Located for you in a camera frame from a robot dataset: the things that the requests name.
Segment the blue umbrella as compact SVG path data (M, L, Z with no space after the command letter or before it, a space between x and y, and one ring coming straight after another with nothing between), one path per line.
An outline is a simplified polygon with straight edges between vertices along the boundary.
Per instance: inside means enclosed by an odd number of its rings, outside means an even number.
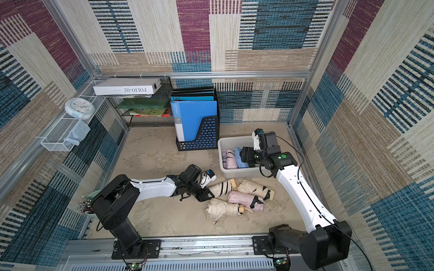
M249 164L243 162L241 159L241 149L238 147L235 147L234 153L235 153L235 159L236 159L237 167L238 168L249 168Z

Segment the red book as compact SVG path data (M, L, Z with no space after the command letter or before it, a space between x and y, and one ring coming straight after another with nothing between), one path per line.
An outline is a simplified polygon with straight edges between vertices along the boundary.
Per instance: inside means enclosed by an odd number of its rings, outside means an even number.
M148 108L142 110L134 109L134 110L130 110L129 114L138 117L170 117L172 114L172 110L170 108L165 108L165 109Z

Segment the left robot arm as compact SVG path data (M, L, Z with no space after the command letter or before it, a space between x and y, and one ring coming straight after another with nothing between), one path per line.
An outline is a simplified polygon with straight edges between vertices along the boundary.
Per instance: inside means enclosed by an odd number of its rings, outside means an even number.
M214 198L206 187L216 179L209 169L202 171L191 164L179 175L167 175L153 180L136 180L126 175L116 176L93 199L90 209L99 219L99 228L114 237L113 260L156 259L160 241L145 241L134 228L128 215L135 203L151 198L194 196L199 202Z

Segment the black mesh file holder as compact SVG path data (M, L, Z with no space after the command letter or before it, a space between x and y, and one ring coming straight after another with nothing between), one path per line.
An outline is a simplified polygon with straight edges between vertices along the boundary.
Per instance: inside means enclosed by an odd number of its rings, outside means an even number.
M175 89L172 96L214 96L217 101L217 116L204 117L200 124L197 136L194 141L179 142L176 136L176 145L179 151L212 150L218 148L219 140L219 107L217 92L214 88L187 88Z

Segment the purple umbrella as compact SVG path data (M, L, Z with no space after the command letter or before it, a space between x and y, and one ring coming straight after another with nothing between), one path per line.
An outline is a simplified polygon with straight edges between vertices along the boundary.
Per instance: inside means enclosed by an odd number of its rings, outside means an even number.
M224 169L227 169L227 152L222 152L222 165Z

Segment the teal file folder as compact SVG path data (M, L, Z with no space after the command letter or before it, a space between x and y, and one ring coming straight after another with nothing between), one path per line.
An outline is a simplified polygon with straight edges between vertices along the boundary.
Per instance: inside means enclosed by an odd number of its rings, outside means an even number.
M213 100L215 100L214 96L184 96L184 97L172 96L170 98L171 98L172 102L176 102L176 101L205 101L205 100L213 101Z

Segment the white round clock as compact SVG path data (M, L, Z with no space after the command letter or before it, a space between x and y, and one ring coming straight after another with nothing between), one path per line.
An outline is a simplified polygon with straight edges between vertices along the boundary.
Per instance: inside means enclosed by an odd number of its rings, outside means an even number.
M76 119L88 120L95 112L94 105L83 98L72 98L64 105L65 112Z

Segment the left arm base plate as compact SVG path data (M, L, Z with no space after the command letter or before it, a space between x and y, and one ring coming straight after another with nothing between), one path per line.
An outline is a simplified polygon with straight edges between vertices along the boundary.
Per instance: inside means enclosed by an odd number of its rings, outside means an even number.
M157 259L159 257L161 243L161 239L142 239L132 247L126 248L116 239L111 259Z

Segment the beige umbrella black stripes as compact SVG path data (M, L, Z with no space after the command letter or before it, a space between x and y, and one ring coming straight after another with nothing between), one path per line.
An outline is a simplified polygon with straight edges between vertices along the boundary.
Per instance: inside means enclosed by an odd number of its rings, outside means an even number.
M237 190L239 185L240 183L236 179L232 178L220 184L216 184L209 187L209 190L214 195L215 198L220 198L222 196L227 195L231 191Z

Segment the pale pink small umbrella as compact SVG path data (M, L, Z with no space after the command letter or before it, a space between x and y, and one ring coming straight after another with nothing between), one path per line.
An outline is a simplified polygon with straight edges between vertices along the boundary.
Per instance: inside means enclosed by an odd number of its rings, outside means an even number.
M226 151L226 169L237 169L237 160L235 152L231 149Z

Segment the beige umbrella front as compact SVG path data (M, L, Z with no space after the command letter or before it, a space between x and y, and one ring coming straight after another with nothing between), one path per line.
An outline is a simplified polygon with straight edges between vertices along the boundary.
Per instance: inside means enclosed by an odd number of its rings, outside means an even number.
M227 203L219 199L212 199L205 210L206 218L211 223L216 224L218 221L224 220L226 217L241 216L245 211L243 205Z

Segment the beige umbrella right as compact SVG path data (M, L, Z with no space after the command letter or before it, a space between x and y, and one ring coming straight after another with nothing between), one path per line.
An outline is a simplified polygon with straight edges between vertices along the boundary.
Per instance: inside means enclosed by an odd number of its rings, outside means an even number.
M252 194L264 200L273 200L275 195L275 191L271 188L250 180L244 180L237 188L237 191L245 194Z

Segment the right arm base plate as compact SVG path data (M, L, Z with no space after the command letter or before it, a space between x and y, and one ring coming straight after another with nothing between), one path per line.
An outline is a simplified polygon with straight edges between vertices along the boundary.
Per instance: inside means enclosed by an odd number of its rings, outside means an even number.
M298 254L297 251L290 250L289 248L272 248L267 236L253 236L252 244L254 255Z

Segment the white folio box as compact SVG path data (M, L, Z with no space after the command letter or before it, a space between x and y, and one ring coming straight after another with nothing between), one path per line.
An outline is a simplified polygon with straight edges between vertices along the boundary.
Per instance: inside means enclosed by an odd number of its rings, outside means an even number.
M93 87L97 96L154 95L160 79L110 78Z

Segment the grey plastic storage box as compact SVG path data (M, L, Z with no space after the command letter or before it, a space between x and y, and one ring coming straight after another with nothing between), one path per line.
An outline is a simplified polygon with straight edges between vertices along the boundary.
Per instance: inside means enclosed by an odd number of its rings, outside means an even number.
M218 141L220 152L220 170L225 179L241 179L263 177L259 166L250 167L248 163L241 161L243 147L253 147L254 141L250 135L240 137L226 137Z

